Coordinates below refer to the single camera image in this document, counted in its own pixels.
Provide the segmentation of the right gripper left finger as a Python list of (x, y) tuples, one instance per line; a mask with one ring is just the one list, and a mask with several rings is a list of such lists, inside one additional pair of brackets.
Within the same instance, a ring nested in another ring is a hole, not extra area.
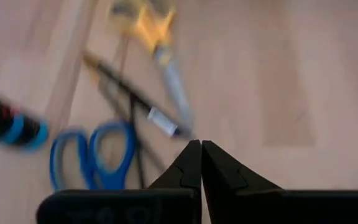
[(36, 224), (201, 224), (199, 140), (141, 190), (63, 190), (38, 207)]

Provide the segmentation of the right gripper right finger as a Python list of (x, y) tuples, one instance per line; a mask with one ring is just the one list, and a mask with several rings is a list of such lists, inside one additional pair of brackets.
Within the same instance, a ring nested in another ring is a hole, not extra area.
[(286, 190), (212, 141), (202, 142), (212, 224), (358, 224), (358, 190)]

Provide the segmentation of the blue handled scissors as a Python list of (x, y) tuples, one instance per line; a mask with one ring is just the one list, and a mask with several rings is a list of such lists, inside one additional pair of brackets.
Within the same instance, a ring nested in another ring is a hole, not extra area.
[[(102, 138), (107, 133), (122, 133), (125, 139), (124, 157), (115, 169), (107, 167), (98, 155)], [(66, 129), (54, 139), (50, 150), (49, 173), (53, 188), (66, 189), (62, 172), (63, 150), (68, 141), (75, 140), (80, 171), (86, 187), (90, 190), (122, 190), (125, 188), (126, 174), (134, 158), (136, 135), (132, 123), (124, 120), (110, 121), (99, 125), (88, 136), (84, 129)]]

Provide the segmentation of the black paintbrush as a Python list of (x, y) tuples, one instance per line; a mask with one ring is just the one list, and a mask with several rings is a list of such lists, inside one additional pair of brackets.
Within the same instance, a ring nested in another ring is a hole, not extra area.
[(142, 137), (139, 135), (139, 132), (136, 130), (136, 118), (135, 118), (135, 96), (132, 93), (129, 93), (129, 106), (128, 111), (125, 111), (122, 105), (120, 104), (117, 95), (120, 92), (119, 87), (113, 87), (113, 81), (109, 81), (107, 78), (102, 77), (98, 84), (99, 91), (101, 92), (104, 99), (108, 102), (111, 109), (118, 115), (121, 121), (126, 121), (129, 126), (133, 129), (132, 136), (134, 138), (135, 146), (135, 158), (137, 163), (137, 172), (139, 178), (140, 188), (146, 188), (146, 176), (144, 168), (144, 154), (147, 154), (150, 160), (155, 164), (155, 167), (159, 171), (164, 171), (164, 164), (158, 158), (158, 156), (153, 152), (151, 147), (145, 142)]

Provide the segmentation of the black pen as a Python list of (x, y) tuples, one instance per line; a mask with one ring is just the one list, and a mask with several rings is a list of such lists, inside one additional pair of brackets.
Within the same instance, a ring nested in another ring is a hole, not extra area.
[(160, 110), (160, 108), (155, 105), (151, 99), (147, 98), (138, 88), (136, 88), (135, 85), (131, 83), (130, 80), (122, 77), (121, 73), (115, 70), (107, 62), (91, 52), (83, 53), (83, 61), (88, 68), (96, 72), (101, 89), (104, 90), (104, 94), (106, 95), (106, 99), (111, 101), (117, 111), (120, 109), (120, 104), (115, 101), (113, 96), (109, 95), (111, 85), (116, 86), (118, 91), (125, 93), (129, 97), (129, 119), (132, 119), (132, 108), (136, 108), (138, 106), (144, 112), (147, 119), (153, 122), (168, 136), (173, 138), (185, 138), (189, 135), (189, 130)]

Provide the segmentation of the blue paint bottle white cap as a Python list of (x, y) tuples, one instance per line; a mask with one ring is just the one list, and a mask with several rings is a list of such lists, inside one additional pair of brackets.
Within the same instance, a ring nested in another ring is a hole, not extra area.
[(0, 98), (0, 142), (33, 150), (48, 139), (48, 124), (12, 107)]

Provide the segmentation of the yellow handled scissors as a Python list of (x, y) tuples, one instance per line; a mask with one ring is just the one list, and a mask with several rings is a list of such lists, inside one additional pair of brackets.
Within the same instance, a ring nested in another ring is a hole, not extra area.
[(111, 0), (108, 19), (124, 34), (136, 36), (159, 64), (165, 86), (176, 106), (180, 125), (193, 135), (193, 118), (174, 56), (170, 28), (175, 0)]

